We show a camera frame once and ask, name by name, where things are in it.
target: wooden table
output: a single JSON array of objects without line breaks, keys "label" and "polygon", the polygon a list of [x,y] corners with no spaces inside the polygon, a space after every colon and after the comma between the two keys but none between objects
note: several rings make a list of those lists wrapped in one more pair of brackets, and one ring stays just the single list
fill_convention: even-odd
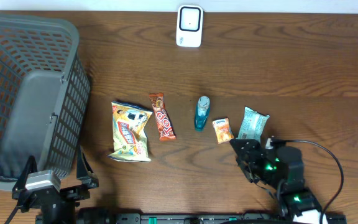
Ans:
[{"label": "wooden table", "polygon": [[[358,15],[204,15],[200,48],[176,46],[176,13],[11,12],[69,20],[80,32],[80,58],[93,86],[82,145],[100,180],[82,207],[144,213],[242,213],[275,210],[266,192],[248,183],[229,144],[217,144],[212,120],[227,117],[236,135],[244,107],[269,114],[264,136],[309,139],[344,167],[342,194],[329,211],[358,223]],[[152,162],[116,162],[111,104],[151,108],[163,92],[176,141],[160,142],[152,117],[145,127]],[[197,99],[211,99],[204,131],[193,118]],[[306,184],[324,206],[339,186],[339,171],[324,151],[303,153]],[[75,173],[63,186],[77,184]],[[0,223],[16,201],[0,192]],[[38,211],[18,213],[33,223]]]}]

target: white device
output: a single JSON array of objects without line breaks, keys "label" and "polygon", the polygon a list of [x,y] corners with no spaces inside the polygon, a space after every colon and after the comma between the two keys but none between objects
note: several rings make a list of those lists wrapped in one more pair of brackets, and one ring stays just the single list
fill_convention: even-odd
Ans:
[{"label": "white device", "polygon": [[178,10],[177,45],[199,47],[203,33],[204,11],[199,6],[183,5]]}]

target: gray plastic basket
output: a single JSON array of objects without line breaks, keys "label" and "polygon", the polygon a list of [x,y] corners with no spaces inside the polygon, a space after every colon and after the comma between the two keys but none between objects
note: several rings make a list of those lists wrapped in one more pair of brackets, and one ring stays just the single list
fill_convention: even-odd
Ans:
[{"label": "gray plastic basket", "polygon": [[78,31],[61,19],[0,15],[0,189],[29,156],[68,175],[90,93]]}]

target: green led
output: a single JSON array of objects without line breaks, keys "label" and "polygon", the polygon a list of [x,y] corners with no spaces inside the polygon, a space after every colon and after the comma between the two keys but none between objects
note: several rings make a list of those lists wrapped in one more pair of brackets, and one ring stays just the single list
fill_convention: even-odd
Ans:
[{"label": "green led", "polygon": [[267,165],[266,168],[267,170],[273,170],[273,167],[271,165]]}]

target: orange packet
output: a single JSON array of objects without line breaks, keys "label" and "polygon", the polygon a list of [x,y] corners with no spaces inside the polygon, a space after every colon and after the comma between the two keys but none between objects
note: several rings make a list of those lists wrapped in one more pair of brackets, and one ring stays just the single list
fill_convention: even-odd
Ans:
[{"label": "orange packet", "polygon": [[212,122],[214,126],[218,143],[224,143],[233,139],[233,133],[231,132],[229,118],[217,119]]},{"label": "orange packet", "polygon": [[165,110],[164,94],[151,93],[149,94],[152,102],[157,128],[160,133],[160,141],[174,140],[177,137],[173,133],[171,121],[169,120],[168,113]]}]

